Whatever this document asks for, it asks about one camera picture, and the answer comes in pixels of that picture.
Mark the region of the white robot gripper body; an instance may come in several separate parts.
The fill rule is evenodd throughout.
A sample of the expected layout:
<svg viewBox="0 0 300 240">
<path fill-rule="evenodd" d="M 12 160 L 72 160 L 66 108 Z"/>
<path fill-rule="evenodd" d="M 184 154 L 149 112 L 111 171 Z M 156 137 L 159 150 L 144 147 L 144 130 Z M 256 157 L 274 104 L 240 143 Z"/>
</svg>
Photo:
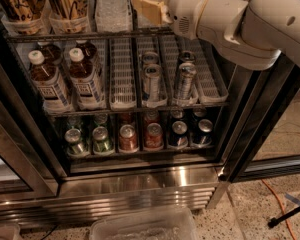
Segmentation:
<svg viewBox="0 0 300 240">
<path fill-rule="evenodd" d="M 190 40 L 196 39 L 199 18 L 208 0 L 169 0 L 172 31 Z"/>
</svg>

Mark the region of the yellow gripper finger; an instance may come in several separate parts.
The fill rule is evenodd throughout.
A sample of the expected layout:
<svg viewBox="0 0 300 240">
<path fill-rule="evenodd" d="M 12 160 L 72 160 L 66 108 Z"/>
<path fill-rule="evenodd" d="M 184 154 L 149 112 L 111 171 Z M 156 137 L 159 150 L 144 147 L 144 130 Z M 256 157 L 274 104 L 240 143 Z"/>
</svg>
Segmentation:
<svg viewBox="0 0 300 240">
<path fill-rule="evenodd" d="M 132 7 L 155 26 L 171 24 L 167 0 L 131 0 Z"/>
</svg>

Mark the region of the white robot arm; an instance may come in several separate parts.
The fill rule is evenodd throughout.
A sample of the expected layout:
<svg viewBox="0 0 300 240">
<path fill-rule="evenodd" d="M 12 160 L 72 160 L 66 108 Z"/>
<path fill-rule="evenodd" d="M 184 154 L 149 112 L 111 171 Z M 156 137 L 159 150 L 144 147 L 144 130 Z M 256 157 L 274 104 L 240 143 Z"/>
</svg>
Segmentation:
<svg viewBox="0 0 300 240">
<path fill-rule="evenodd" d="M 227 60 L 250 70 L 286 55 L 300 68 L 300 0 L 131 0 L 152 24 L 177 36 L 209 42 Z"/>
</svg>

